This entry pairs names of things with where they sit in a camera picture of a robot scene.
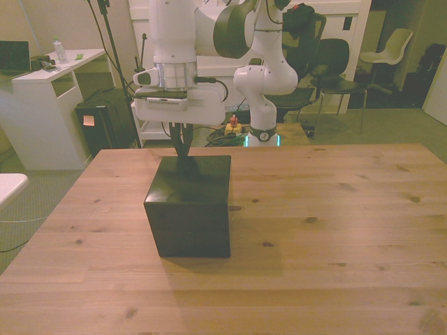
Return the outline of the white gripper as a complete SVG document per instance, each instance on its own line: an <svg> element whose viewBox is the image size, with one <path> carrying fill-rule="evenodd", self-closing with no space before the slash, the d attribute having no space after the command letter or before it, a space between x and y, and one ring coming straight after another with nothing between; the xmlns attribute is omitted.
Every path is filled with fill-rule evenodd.
<svg viewBox="0 0 447 335"><path fill-rule="evenodd" d="M218 124L225 118L220 94L213 89L186 92L139 89L136 95L135 112L139 119L172 122L170 136L178 156L188 156L193 140L192 124Z"/></svg>

